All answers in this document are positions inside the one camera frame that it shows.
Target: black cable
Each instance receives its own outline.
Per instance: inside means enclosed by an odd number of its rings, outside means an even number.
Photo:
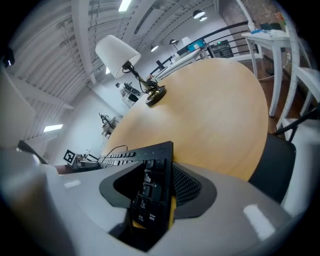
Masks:
[[[146,91],[142,90],[142,86],[141,86],[141,81],[140,81],[140,79],[138,79],[138,80],[139,80],[139,85],[140,85],[140,89],[141,89],[141,91],[142,91],[144,94],[147,94],[147,92],[146,92]]]
[[[122,73],[128,74],[128,73],[130,73],[130,71],[125,72],[125,69],[124,69],[124,68],[122,68]]]
[[[128,146],[127,145],[116,146],[104,157],[104,159],[106,159],[107,156],[109,156],[112,151],[114,151],[117,148],[121,148],[121,147],[126,147],[126,151],[128,151]]]
[[[99,113],[99,115],[100,115],[100,118],[101,118],[101,120],[102,120],[103,126],[106,125],[106,123],[104,123],[104,121],[106,121],[106,122],[108,123],[108,125],[109,125],[112,129],[115,129],[115,128],[116,128],[116,127],[115,127],[112,123],[110,123],[109,120],[107,119],[107,117],[109,117],[108,115],[102,115],[102,114],[100,114],[100,113]]]
[[[101,167],[101,164],[105,161],[105,159],[110,155],[110,153],[112,151],[114,151],[115,149],[117,148],[121,148],[121,147],[126,147],[126,150],[125,151],[128,151],[128,146],[127,145],[121,145],[121,146],[116,146],[114,147],[113,149],[111,149],[111,151],[104,157],[104,159],[102,160],[102,162],[99,163],[99,167]]]

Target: lamp base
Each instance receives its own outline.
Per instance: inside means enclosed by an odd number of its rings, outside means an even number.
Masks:
[[[157,88],[156,91],[146,99],[145,104],[147,104],[149,107],[153,106],[160,101],[166,95],[166,93],[167,90],[164,86]]]

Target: computer equipment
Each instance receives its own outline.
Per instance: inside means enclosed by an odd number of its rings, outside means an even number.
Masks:
[[[181,56],[185,53],[190,53],[190,51],[188,50],[188,46],[185,46],[185,47],[181,48],[180,50],[178,50],[177,53]]]
[[[187,47],[187,49],[188,49],[189,52],[193,52],[193,51],[195,51],[196,49],[199,49],[199,48],[201,48],[201,47],[204,47],[205,45],[206,45],[205,40],[201,39],[201,40],[195,41],[195,42],[192,43],[192,44],[189,44],[189,46]]]
[[[139,178],[136,179],[136,183],[139,184],[138,191],[128,195],[129,197],[134,196],[130,205],[130,216],[132,220],[159,236],[162,236],[169,227],[173,158],[174,144],[172,141],[167,141],[101,156],[98,160],[101,168],[112,168],[132,162],[142,163],[140,175],[137,174]],[[122,186],[118,183],[115,184],[117,188]],[[110,193],[109,186],[108,179],[102,181],[100,192],[110,202],[113,195]]]
[[[218,58],[223,58],[224,56],[227,56],[228,58],[233,57],[233,53],[228,40],[219,41],[211,48],[214,55]]]

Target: white lamp shade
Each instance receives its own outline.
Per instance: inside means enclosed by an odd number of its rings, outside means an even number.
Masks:
[[[182,38],[182,43],[183,43],[183,46],[187,46],[188,44],[191,43],[191,40],[189,37],[186,36],[186,37]]]
[[[123,76],[122,66],[127,61],[135,65],[141,57],[139,52],[111,34],[96,44],[95,52],[115,78]]]

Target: white wall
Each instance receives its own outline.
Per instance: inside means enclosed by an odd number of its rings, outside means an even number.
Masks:
[[[117,116],[118,113],[93,91],[86,89],[85,92],[88,92],[87,96],[79,102],[71,114],[65,116],[66,123],[63,123],[59,137],[48,145],[45,155],[51,165],[65,165],[63,157],[68,149],[78,154],[92,150],[91,154],[99,157],[108,143],[107,138],[101,135],[103,124],[99,113],[110,118]]]
[[[0,66],[0,149],[16,148],[35,118],[35,110]]]
[[[225,23],[224,19],[220,16],[220,14],[216,13],[214,7],[210,7],[205,10],[205,16],[207,16],[207,19],[204,21],[199,21],[199,19],[194,19],[193,17],[188,19],[185,23],[178,26],[171,34],[169,34],[164,40],[163,44],[165,47],[169,47],[170,51],[176,51],[173,45],[170,45],[169,42],[171,39],[179,40],[180,42],[177,45],[178,50],[184,47],[182,44],[182,38],[189,37],[191,42],[194,40],[197,40],[198,38],[201,38],[211,32],[214,32],[216,30],[222,29],[224,27],[227,27],[228,25]],[[215,40],[217,38],[221,38],[226,35],[230,35],[231,32],[229,29],[224,30],[222,32],[219,32],[217,34],[211,35],[205,39],[205,41],[208,43],[212,40]],[[234,40],[233,36],[227,36],[225,38],[222,38],[221,41],[228,40],[232,41]],[[235,47],[236,43],[231,42],[230,47]],[[233,53],[238,52],[237,48],[231,49]]]
[[[146,79],[148,75],[157,68],[157,60],[164,62],[171,56],[172,52],[176,51],[174,46],[169,44],[171,39],[181,40],[184,37],[189,37],[191,41],[194,41],[202,36],[227,26],[222,17],[215,12],[214,7],[206,9],[205,15],[207,16],[207,19],[201,22],[199,19],[188,19],[185,23],[177,27],[167,38],[165,38],[155,51],[151,52],[151,46],[146,46],[141,52],[140,60],[134,66],[135,70],[140,74],[140,76],[143,79]],[[206,41],[209,42],[229,34],[231,34],[231,32],[229,30],[225,30],[208,37]],[[228,39],[229,41],[234,40],[232,36],[228,36],[225,39]],[[230,46],[233,47],[236,46],[236,44],[231,42]],[[128,112],[129,108],[122,101],[119,90],[115,85],[116,83],[123,84],[130,82],[132,82],[132,86],[134,88],[141,92],[139,82],[132,73],[124,74],[122,77],[117,79],[113,78],[111,74],[108,74],[98,85],[96,85],[95,90],[101,98],[103,98],[108,104],[110,104],[110,106],[124,116]]]

